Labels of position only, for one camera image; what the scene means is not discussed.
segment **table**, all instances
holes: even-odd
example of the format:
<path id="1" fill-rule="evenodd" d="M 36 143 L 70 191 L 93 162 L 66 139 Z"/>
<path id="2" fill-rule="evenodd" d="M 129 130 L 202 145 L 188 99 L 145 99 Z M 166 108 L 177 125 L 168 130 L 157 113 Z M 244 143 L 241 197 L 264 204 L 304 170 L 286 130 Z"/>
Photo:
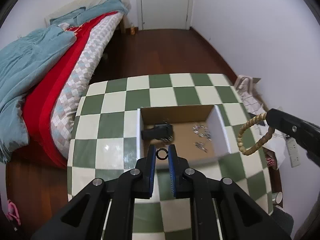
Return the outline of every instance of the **table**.
<path id="1" fill-rule="evenodd" d="M 196 166 L 208 178 L 230 177 L 267 213 L 273 212 L 263 151 L 239 154 L 236 135 L 249 116 L 223 74 L 161 74 L 91 84 L 76 113 L 68 157 L 68 199 L 96 177 L 115 179 L 136 163 L 136 109 L 149 106 L 216 104 L 232 154 Z M 258 137 L 244 133 L 246 148 Z M 155 174 L 150 200 L 135 200 L 133 239 L 191 239 L 189 199 L 174 199 L 168 170 Z"/>

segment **open cardboard box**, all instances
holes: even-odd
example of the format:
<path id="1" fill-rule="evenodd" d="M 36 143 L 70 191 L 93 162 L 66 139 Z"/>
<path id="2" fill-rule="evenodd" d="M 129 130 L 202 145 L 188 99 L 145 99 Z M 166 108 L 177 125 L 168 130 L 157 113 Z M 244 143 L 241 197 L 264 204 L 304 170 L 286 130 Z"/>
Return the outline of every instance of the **open cardboard box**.
<path id="1" fill-rule="evenodd" d="M 141 131 L 153 128 L 154 124 L 167 122 L 173 126 L 173 141 L 179 157 L 188 160 L 189 165 L 217 161 L 219 157 L 231 153 L 227 131 L 218 106 L 192 105 L 170 107 L 146 107 L 137 111 L 137 158 L 148 154 L 150 144 L 156 149 L 168 148 L 161 141 L 143 141 Z M 193 131 L 195 123 L 204 125 L 211 134 L 211 140 L 199 137 Z M 207 152 L 197 148 L 195 142 L 205 142 Z M 157 169 L 168 168 L 168 159 L 156 160 Z"/>

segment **white cup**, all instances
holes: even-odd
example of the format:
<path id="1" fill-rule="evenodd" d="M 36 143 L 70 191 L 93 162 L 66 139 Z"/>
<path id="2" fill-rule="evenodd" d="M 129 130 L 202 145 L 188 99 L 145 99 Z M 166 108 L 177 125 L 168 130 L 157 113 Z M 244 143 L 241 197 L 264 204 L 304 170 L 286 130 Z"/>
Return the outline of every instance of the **white cup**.
<path id="1" fill-rule="evenodd" d="M 282 192 L 272 193 L 273 204 L 279 204 L 282 200 Z"/>

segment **black rubber ring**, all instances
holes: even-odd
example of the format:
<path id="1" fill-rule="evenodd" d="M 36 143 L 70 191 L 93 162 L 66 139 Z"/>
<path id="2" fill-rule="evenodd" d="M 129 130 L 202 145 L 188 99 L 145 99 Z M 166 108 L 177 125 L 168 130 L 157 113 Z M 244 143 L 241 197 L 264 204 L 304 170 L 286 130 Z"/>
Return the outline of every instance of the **black rubber ring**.
<path id="1" fill-rule="evenodd" d="M 159 152 L 160 152 L 160 151 L 165 151 L 165 153 L 167 154 L 166 157 L 164 157 L 164 158 L 159 157 Z M 157 158 L 158 158 L 159 160 L 164 161 L 164 160 L 168 157 L 168 151 L 167 151 L 167 149 L 166 149 L 166 148 L 159 148 L 159 149 L 157 149 L 157 151 L 156 151 L 156 156 L 157 156 Z"/>

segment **wooden baseboard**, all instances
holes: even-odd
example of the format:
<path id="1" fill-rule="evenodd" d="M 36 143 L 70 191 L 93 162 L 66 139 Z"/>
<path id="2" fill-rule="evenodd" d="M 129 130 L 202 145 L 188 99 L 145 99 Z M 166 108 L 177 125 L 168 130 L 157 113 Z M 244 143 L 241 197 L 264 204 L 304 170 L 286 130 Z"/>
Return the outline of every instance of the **wooden baseboard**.
<path id="1" fill-rule="evenodd" d="M 227 62 L 225 62 L 225 60 L 223 59 L 223 57 L 221 57 L 221 55 L 214 49 L 214 47 L 212 47 L 212 45 L 204 38 L 202 37 L 202 35 L 197 32 L 194 28 L 190 27 L 190 30 L 193 31 L 195 33 L 195 35 L 197 35 L 202 42 L 205 44 L 205 46 L 207 47 L 208 51 L 210 52 L 210 54 L 216 59 L 218 60 L 218 65 L 222 66 L 225 70 L 225 74 L 226 76 L 230 79 L 230 81 L 232 82 L 232 84 L 234 84 L 236 82 L 237 79 L 237 75 L 234 73 L 234 71 L 232 70 L 232 68 L 228 65 Z"/>

